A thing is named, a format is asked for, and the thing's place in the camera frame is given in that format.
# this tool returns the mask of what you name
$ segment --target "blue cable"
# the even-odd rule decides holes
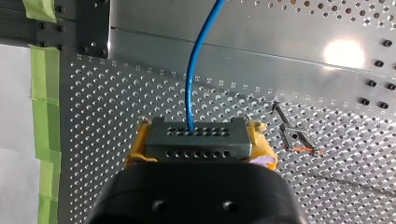
[[[192,96],[192,82],[194,80],[194,70],[195,65],[198,61],[199,52],[201,51],[202,45],[206,39],[207,34],[210,31],[213,23],[216,20],[216,17],[219,15],[221,7],[223,6],[225,0],[217,0],[212,10],[210,11],[209,16],[206,18],[204,26],[201,29],[201,32],[198,35],[197,40],[195,41],[194,48],[192,49],[189,67],[187,69],[187,78],[186,78],[186,117],[187,117],[187,127],[189,128],[189,132],[194,132],[194,114],[192,112],[192,104],[191,104],[191,96]]]

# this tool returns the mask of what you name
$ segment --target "hole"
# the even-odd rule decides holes
[[[236,206],[236,204],[231,201],[223,203],[222,207],[223,210],[228,213],[235,213],[236,211],[238,211],[238,207]]]
[[[202,156],[202,152],[201,151],[194,151],[194,157],[195,158],[200,158]]]
[[[173,157],[173,152],[172,152],[172,151],[166,151],[166,152],[165,152],[165,156],[166,156],[167,158]]]
[[[181,151],[176,151],[176,152],[175,152],[175,156],[176,156],[176,157],[180,158],[181,155],[183,155],[183,153],[182,153]]]
[[[210,152],[208,152],[208,151],[204,152],[204,157],[205,158],[209,158],[210,157]]]
[[[224,151],[223,152],[223,157],[224,158],[229,158],[231,156],[231,153],[229,151]]]
[[[184,152],[184,157],[186,157],[186,158],[191,157],[191,155],[192,155],[191,151],[185,151]]]
[[[162,213],[166,211],[166,203],[162,200],[157,200],[152,204],[152,210],[156,213]]]
[[[213,153],[213,157],[214,158],[218,158],[220,156],[220,152],[219,151],[215,151],[214,153]]]

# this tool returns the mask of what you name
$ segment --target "metal plate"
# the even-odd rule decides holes
[[[83,223],[100,188],[123,167],[139,119],[184,119],[184,80],[172,70],[136,61],[63,54],[61,63],[58,218],[60,224]],[[295,66],[290,69],[299,71]],[[331,104],[316,106],[310,97],[279,91],[278,83],[271,91],[255,92],[239,83],[232,88],[200,79],[194,84],[195,118],[223,122],[248,114],[266,122],[268,142],[279,157],[278,172],[294,189],[310,223],[395,223],[394,117]],[[276,96],[289,99],[284,108],[290,123],[308,127],[325,151],[323,156],[284,151],[280,118],[271,113],[270,100]]]
[[[113,27],[195,41],[214,0],[115,1]],[[207,44],[394,76],[392,0],[230,0]],[[374,66],[382,60],[382,68]]]
[[[184,78],[191,42],[119,30],[112,30],[111,40],[111,58],[149,64],[153,72],[169,71],[167,76]],[[377,86],[367,86],[368,79]],[[308,101],[314,106],[339,106],[371,115],[396,114],[395,91],[385,88],[387,83],[396,83],[390,77],[245,50],[203,46],[195,80],[244,95],[265,95],[267,100]],[[369,106],[358,103],[360,97],[369,99]],[[377,106],[381,101],[389,104],[388,110]]]

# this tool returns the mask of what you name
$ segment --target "green tape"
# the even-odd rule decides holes
[[[31,46],[35,156],[40,162],[38,224],[56,224],[61,141],[59,119],[59,51]]]
[[[23,4],[27,18],[56,22],[54,0],[23,0]]]

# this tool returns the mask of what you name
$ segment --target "black screw head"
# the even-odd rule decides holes
[[[45,48],[47,46],[47,43],[45,41],[40,41],[38,43],[38,46],[40,46],[41,48]]]
[[[55,11],[57,11],[57,12],[59,12],[59,13],[62,13],[62,12],[64,12],[64,7],[57,6],[57,7],[55,8]]]
[[[387,89],[390,90],[390,91],[396,90],[396,85],[393,84],[393,83],[388,83],[386,87],[387,87]]]
[[[38,24],[38,28],[40,28],[41,30],[44,30],[47,28],[47,24],[44,22],[40,22],[40,24]]]
[[[384,62],[377,60],[377,61],[375,61],[374,65],[377,67],[382,67],[382,66],[384,66]]]
[[[389,105],[385,102],[379,102],[378,106],[381,107],[382,109],[388,109]]]
[[[62,50],[64,50],[64,46],[63,45],[57,45],[56,49],[59,50],[59,51],[62,51]]]
[[[62,25],[57,25],[55,26],[55,30],[58,32],[62,32],[64,30],[64,27]]]
[[[359,103],[363,104],[363,105],[369,105],[370,101],[367,100],[366,98],[360,98],[359,99]]]
[[[82,46],[81,47],[81,52],[83,52],[83,53],[86,53],[86,52],[88,52],[88,48],[87,47],[85,47],[85,46]]]
[[[368,80],[366,82],[367,86],[369,87],[376,87],[376,82],[374,80]]]
[[[384,41],[382,41],[382,45],[384,46],[384,47],[387,47],[387,48],[389,48],[390,46],[392,46],[392,41],[391,40],[384,40]]]

